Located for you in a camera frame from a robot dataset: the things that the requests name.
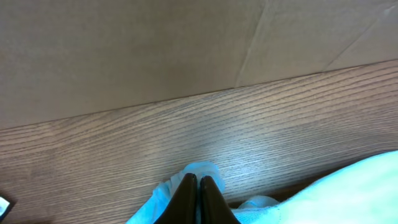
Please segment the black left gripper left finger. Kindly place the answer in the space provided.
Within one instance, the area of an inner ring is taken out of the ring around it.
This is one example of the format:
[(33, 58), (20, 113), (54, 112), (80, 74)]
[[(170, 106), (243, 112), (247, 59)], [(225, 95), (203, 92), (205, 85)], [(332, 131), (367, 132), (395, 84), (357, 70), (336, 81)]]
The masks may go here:
[(195, 224), (197, 177), (185, 174), (173, 197), (155, 224)]

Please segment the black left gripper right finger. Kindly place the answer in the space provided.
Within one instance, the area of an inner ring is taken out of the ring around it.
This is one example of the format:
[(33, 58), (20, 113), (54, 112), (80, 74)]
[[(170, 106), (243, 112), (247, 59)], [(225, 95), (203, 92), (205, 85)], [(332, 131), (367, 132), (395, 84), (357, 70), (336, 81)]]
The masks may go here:
[(240, 224), (209, 175), (200, 181), (201, 222), (204, 224)]

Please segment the light blue t-shirt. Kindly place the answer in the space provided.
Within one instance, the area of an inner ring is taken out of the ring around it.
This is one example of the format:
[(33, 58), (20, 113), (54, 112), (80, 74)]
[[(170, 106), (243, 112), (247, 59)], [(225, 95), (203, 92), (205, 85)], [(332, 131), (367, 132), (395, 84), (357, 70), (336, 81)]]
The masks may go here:
[(253, 196), (232, 213), (240, 223), (397, 223), (397, 152), (344, 167), (284, 202)]

